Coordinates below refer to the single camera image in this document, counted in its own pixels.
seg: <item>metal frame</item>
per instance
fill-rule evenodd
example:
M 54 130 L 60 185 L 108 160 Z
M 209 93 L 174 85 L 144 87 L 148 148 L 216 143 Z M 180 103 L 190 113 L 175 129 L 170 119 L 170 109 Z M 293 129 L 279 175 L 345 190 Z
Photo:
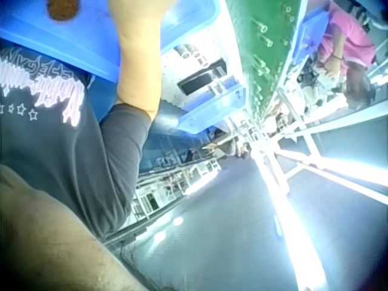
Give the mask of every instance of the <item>metal frame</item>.
M 369 108 L 358 111 L 354 114 L 351 114 L 351 115 L 339 118 L 335 121 L 331 121 L 331 122 L 321 124 L 321 125 L 318 125 L 318 126 L 315 126 L 315 127 L 308 129 L 307 126 L 305 125 L 304 121 L 302 120 L 302 118 L 296 113 L 295 109 L 293 108 L 292 103 L 288 100 L 286 94 L 284 93 L 283 88 L 278 89 L 278 94 L 279 94 L 279 97 L 281 98 L 281 100 L 289 108 L 290 112 L 292 113 L 293 117 L 296 120 L 296 123 L 292 124 L 290 129 L 292 129 L 292 131 L 294 131 L 296 129 L 296 126 L 298 126 L 301 129 L 299 132 L 286 135 L 286 137 L 294 138 L 297 136 L 303 136 L 305 138 L 307 146 L 311 152 L 311 155 L 307 156 L 303 153 L 281 150 L 279 146 L 276 147 L 277 149 L 275 150 L 275 153 L 277 155 L 281 155 L 281 156 L 284 156 L 286 158 L 298 161 L 297 166 L 295 168 L 293 168 L 291 171 L 289 171 L 287 173 L 277 171 L 275 173 L 276 177 L 278 178 L 279 185 L 280 186 L 282 186 L 282 184 L 284 185 L 284 181 L 287 181 L 288 179 L 290 179 L 291 177 L 293 177 L 294 175 L 299 173 L 301 170 L 306 169 L 312 173 L 316 173 L 317 175 L 323 176 L 327 179 L 330 179 L 331 181 L 337 182 L 338 184 L 341 184 L 345 187 L 348 187 L 352 190 L 355 190 L 359 193 L 362 193 L 363 195 L 366 195 L 369 198 L 372 198 L 376 201 L 379 201 L 383 204 L 388 205 L 388 197 L 387 196 L 385 196 L 381 193 L 378 193 L 374 190 L 368 189 L 367 187 L 358 185 L 357 183 L 349 181 L 345 178 L 341 178 L 341 177 L 336 176 L 332 173 L 325 172 L 324 169 L 322 169 L 322 166 L 324 166 L 325 164 L 326 164 L 326 167 L 328 169 L 333 170 L 334 172 L 341 172 L 341 171 L 339 169 L 336 171 L 336 168 L 333 165 L 327 166 L 328 161 L 326 161 L 326 163 L 323 163 L 324 158 L 322 159 L 322 157 L 319 153 L 319 150 L 318 150 L 318 148 L 317 148 L 317 146 L 316 146 L 316 144 L 311 136 L 311 134 L 313 134 L 313 133 L 319 133 L 319 132 L 325 132 L 328 130 L 339 129 L 339 128 L 346 127 L 346 126 L 349 126 L 352 124 L 358 124 L 358 123 L 361 123 L 364 121 L 368 121 L 368 120 L 372 120 L 375 118 L 379 118 L 379 117 L 388 115 L 388 101 L 380 102 L 376 105 L 370 106 Z M 270 143 L 278 143 L 278 141 L 280 139 L 281 139 L 281 137 L 277 137 L 275 139 L 274 138 L 263 139 L 262 142 L 264 143 L 265 148 L 273 149 L 274 146 L 271 147 Z M 271 150 L 270 152 L 267 152 L 267 155 L 272 156 L 272 153 L 273 153 L 273 150 Z M 279 166 L 278 161 L 276 159 L 271 160 L 271 164 L 273 164 L 273 163 L 276 163 Z

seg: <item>person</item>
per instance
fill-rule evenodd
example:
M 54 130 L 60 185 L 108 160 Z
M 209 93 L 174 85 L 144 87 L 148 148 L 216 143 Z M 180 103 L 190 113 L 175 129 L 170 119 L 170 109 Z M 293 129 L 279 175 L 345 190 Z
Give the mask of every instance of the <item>person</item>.
M 1 265 L 29 289 L 146 289 L 102 242 L 130 213 L 161 97 L 161 20 L 174 2 L 109 1 L 121 72 L 100 124 L 82 73 L 1 41 Z
M 223 130 L 216 128 L 214 131 L 214 139 L 219 139 L 225 134 L 226 133 Z M 237 136 L 220 145 L 215 144 L 214 147 L 220 149 L 226 156 L 234 156 L 235 158 L 242 159 L 246 159 L 250 156 L 250 152 L 252 151 L 249 143 L 241 142 Z
M 374 44 L 358 21 L 334 1 L 326 1 L 329 25 L 318 48 L 316 69 L 325 76 L 346 76 L 345 97 L 349 108 L 361 109 L 373 99 L 366 71 L 375 59 Z

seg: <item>skin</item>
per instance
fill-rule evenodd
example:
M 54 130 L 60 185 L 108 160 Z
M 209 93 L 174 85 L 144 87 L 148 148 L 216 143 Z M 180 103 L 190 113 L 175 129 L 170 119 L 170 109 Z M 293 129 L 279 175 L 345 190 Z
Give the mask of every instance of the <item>skin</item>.
M 122 53 L 119 101 L 153 119 L 161 96 L 160 23 L 175 0 L 111 0 Z M 65 205 L 0 165 L 0 255 L 31 290 L 144 291 Z
M 161 96 L 160 23 L 176 0 L 111 0 L 121 47 L 118 102 L 154 120 Z

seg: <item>hair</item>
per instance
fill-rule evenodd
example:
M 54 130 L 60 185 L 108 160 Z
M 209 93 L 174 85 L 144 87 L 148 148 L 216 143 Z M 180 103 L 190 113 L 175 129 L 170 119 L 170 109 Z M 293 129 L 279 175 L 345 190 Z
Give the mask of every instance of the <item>hair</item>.
M 75 18 L 79 12 L 79 0 L 48 0 L 48 15 L 57 21 Z
M 359 64 L 350 62 L 346 86 L 345 96 L 351 109 L 363 109 L 375 100 L 376 88 L 370 83 L 365 68 Z
M 376 88 L 370 83 L 369 78 L 365 76 L 365 78 L 361 81 L 360 89 L 356 92 L 351 91 L 351 94 L 347 95 L 346 99 L 349 104 L 349 108 L 359 110 L 370 106 L 370 104 L 375 100 L 375 97 Z

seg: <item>blue tray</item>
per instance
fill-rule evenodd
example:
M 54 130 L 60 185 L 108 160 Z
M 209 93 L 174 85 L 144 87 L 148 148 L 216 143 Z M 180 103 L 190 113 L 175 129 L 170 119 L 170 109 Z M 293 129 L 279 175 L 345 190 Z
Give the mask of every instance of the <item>blue tray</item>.
M 298 32 L 293 64 L 299 64 L 306 56 L 318 50 L 329 23 L 329 12 L 319 8 L 307 15 Z
M 247 89 L 237 84 L 182 116 L 177 128 L 195 135 L 242 108 L 246 96 Z
M 78 16 L 67 22 L 51 20 L 46 2 L 1 1 L 0 38 L 117 82 L 120 53 L 107 0 L 81 0 Z M 212 23 L 218 15 L 218 0 L 180 0 L 162 22 L 161 53 Z

